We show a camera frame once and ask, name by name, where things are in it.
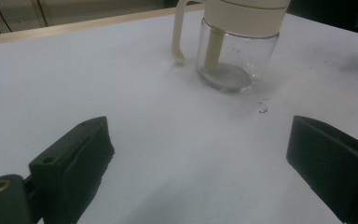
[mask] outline table surface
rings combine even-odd
[[[183,66],[173,15],[0,40],[0,175],[107,116],[116,155],[79,223],[340,223],[285,153],[293,115],[358,139],[358,34],[287,15],[260,86],[226,94],[195,71],[202,14]]]

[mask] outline jar base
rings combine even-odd
[[[219,63],[212,71],[197,67],[202,80],[211,87],[225,92],[241,92],[252,88],[252,75],[238,66]]]

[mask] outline table edge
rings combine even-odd
[[[192,5],[186,7],[186,11],[196,11],[201,9],[204,9],[204,4]],[[139,12],[139,13],[133,13],[128,15],[122,15],[122,16],[103,18],[103,19],[92,20],[92,21],[80,21],[80,22],[74,22],[74,23],[57,25],[57,26],[37,28],[33,30],[25,30],[25,31],[18,31],[14,33],[0,34],[0,44],[25,40],[25,39],[34,39],[34,38],[39,38],[49,35],[66,34],[66,33],[71,33],[71,32],[76,32],[76,31],[81,31],[81,30],[86,30],[96,27],[102,27],[106,25],[119,24],[127,21],[138,21],[138,20],[144,20],[149,18],[168,16],[174,13],[175,13],[175,7],[171,7],[171,8],[164,8],[164,9],[153,10],[153,11],[146,11],[146,12]]]

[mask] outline white plastic handle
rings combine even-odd
[[[173,26],[172,37],[172,56],[178,63],[186,61],[185,55],[180,50],[180,38],[182,35],[183,17],[185,15],[185,6],[190,0],[180,0],[176,6],[175,23]],[[205,3],[206,0],[197,0],[197,2]]]

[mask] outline white cap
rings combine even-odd
[[[246,36],[276,35],[290,0],[209,0],[205,20],[224,31]]]
[[[244,7],[280,8],[288,7],[290,0],[223,0]]]

